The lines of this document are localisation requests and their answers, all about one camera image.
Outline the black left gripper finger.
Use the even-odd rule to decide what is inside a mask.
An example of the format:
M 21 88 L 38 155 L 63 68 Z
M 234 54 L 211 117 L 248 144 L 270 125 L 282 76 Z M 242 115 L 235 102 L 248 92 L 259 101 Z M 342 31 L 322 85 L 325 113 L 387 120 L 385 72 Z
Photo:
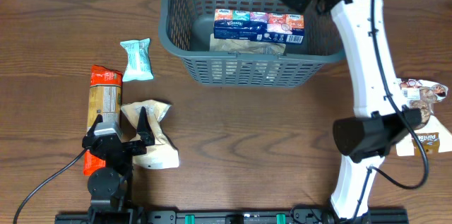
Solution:
M 142 140 L 145 146 L 155 145 L 155 137 L 150 128 L 146 108 L 144 107 L 140 109 L 136 132 L 140 136 L 140 140 Z
M 102 115 L 96 116 L 92 126 L 87 131 L 86 135 L 83 137 L 82 146 L 93 146 L 93 144 L 98 140 L 98 136 L 95 135 L 96 126 L 102 122 Z

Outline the blue tissue multipack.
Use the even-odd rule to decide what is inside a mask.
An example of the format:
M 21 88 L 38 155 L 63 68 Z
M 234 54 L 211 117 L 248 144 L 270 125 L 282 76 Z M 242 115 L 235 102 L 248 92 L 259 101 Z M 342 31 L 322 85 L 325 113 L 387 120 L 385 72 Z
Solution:
M 213 34 L 216 39 L 249 40 L 300 45 L 304 39 L 304 16 L 216 9 Z

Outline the beige paper pouch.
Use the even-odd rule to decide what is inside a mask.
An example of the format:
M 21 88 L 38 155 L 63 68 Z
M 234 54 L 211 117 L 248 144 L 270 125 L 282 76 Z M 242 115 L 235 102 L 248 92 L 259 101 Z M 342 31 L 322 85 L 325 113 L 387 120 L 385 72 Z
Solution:
M 211 52 L 228 52 L 231 54 L 283 54 L 285 44 L 252 42 L 249 40 L 217 39 L 214 34 L 210 35 Z

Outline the dried mushroom bag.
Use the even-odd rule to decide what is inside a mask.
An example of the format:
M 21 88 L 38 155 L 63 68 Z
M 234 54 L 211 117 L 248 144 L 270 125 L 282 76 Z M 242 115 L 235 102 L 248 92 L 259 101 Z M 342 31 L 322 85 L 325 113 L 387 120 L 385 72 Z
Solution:
M 420 125 L 413 129 L 426 154 L 451 152 L 451 132 L 434 116 L 434 104 L 448 95 L 448 87 L 437 82 L 399 78 L 398 84 L 411 109 L 419 109 Z

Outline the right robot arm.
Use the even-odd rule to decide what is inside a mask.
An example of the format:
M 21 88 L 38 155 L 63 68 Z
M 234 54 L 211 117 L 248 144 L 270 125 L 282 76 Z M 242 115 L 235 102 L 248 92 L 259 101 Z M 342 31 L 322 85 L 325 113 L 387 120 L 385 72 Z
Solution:
M 325 210 L 309 209 L 308 223 L 398 223 L 398 209 L 372 211 L 368 198 L 374 178 L 391 148 L 422 120 L 419 109 L 406 105 L 398 85 L 383 21 L 383 0 L 281 0 L 304 12 L 317 1 L 340 34 L 352 79 L 354 114 L 333 123 L 341 154 L 336 188 Z

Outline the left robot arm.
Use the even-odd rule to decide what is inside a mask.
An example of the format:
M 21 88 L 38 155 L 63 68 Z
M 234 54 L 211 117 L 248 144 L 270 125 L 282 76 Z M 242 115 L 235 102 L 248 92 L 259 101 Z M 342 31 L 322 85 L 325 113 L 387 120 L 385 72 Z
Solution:
M 147 112 L 141 108 L 136 127 L 138 140 L 121 141 L 122 132 L 116 122 L 105 122 L 98 115 L 82 141 L 82 147 L 105 161 L 88 179 L 91 194 L 89 223 L 147 223 L 142 207 L 131 200 L 133 157 L 147 153 L 155 144 Z

